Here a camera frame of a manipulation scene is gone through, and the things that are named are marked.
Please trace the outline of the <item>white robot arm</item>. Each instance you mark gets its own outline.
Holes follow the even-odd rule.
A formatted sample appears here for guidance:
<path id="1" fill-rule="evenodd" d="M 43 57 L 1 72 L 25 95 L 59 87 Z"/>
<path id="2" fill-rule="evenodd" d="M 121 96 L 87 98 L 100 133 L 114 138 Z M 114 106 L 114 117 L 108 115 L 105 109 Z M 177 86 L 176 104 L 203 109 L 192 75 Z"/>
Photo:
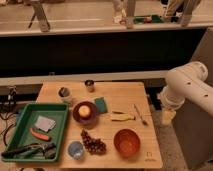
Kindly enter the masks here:
<path id="1" fill-rule="evenodd" d="M 166 73 L 166 86 L 158 95 L 163 125 L 171 124 L 186 99 L 213 116 L 213 87 L 205 82 L 207 77 L 208 69 L 199 61 L 175 67 Z"/>

